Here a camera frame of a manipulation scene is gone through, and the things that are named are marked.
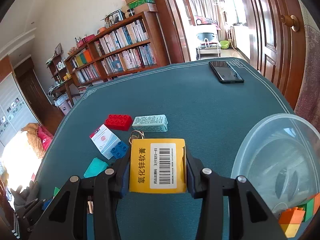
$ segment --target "green triangle block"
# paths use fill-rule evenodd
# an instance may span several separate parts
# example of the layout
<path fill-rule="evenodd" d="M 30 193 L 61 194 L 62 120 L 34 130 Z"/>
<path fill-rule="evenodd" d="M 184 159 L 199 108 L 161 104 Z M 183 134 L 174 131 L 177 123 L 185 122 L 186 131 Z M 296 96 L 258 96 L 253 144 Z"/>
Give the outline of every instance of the green triangle block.
<path fill-rule="evenodd" d="M 53 197 L 55 197 L 55 196 L 58 194 L 59 190 L 60 190 L 60 189 L 59 189 L 58 187 L 55 187 L 55 188 L 54 188 Z"/>
<path fill-rule="evenodd" d="M 315 203 L 315 199 L 307 199 L 304 202 L 302 202 L 298 207 L 302 207 L 305 211 L 304 217 L 302 222 L 308 221 L 313 216 L 313 206 Z"/>
<path fill-rule="evenodd" d="M 89 167 L 83 174 L 85 178 L 90 178 L 97 176 L 100 172 L 104 171 L 108 167 L 108 163 L 100 160 L 99 158 L 94 158 L 90 163 Z"/>

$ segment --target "green plastic bowl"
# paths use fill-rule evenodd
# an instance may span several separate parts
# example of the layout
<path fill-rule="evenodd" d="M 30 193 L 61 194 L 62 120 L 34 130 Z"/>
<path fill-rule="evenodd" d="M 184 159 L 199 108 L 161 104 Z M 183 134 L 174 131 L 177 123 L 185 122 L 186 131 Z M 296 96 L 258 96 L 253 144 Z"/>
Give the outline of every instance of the green plastic bowl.
<path fill-rule="evenodd" d="M 230 42 L 229 41 L 220 41 L 221 49 L 229 48 Z"/>

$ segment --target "black phone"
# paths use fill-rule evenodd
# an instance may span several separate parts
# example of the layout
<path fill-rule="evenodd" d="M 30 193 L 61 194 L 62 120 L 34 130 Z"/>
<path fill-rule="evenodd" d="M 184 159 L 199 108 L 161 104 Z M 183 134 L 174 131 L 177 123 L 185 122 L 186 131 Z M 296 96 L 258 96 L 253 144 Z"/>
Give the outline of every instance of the black phone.
<path fill-rule="evenodd" d="M 231 84 L 231 83 L 243 83 L 244 80 L 240 75 L 231 67 L 226 61 L 210 61 L 209 62 L 213 72 L 219 79 L 220 83 Z"/>

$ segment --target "table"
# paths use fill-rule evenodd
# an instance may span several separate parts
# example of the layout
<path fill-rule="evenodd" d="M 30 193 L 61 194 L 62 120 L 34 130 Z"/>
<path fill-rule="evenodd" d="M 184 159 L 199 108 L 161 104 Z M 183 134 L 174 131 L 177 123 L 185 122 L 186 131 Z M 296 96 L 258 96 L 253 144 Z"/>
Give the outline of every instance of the table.
<path fill-rule="evenodd" d="M 58 92 L 66 91 L 67 95 L 69 97 L 71 105 L 74 106 L 72 95 L 71 95 L 71 92 L 70 92 L 70 87 L 69 87 L 69 85 L 71 85 L 71 84 L 73 84 L 73 79 L 72 79 L 72 77 L 69 77 L 67 80 L 62 82 L 59 86 L 57 86 L 54 90 L 52 90 L 51 94 L 53 95 L 53 94 L 58 93 Z"/>
<path fill-rule="evenodd" d="M 244 83 L 219 83 L 208 64 L 213 60 L 227 60 Z M 51 197 L 54 187 L 63 186 L 72 175 L 83 178 L 95 157 L 114 161 L 105 159 L 89 138 L 108 114 L 165 114 L 168 131 L 145 133 L 146 138 L 184 138 L 191 154 L 205 167 L 229 177 L 246 134 L 261 119 L 276 113 L 293 110 L 271 82 L 236 58 L 173 64 L 88 88 L 60 124 L 43 159 L 37 174 L 39 197 Z M 131 131 L 114 133 L 127 143 Z M 223 239 L 228 239 L 226 201 Z M 123 240 L 192 240 L 200 210 L 201 200 L 190 194 L 128 193 L 117 208 L 120 234 Z M 92 234 L 89 216 L 88 239 L 93 239 Z"/>

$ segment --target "barcode label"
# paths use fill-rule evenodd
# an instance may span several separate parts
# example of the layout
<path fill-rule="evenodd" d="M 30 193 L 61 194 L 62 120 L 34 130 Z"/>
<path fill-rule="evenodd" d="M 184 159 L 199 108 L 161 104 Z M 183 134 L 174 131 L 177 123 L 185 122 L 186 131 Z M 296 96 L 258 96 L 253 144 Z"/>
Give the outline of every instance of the barcode label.
<path fill-rule="evenodd" d="M 150 188 L 177 188 L 175 143 L 151 143 Z"/>

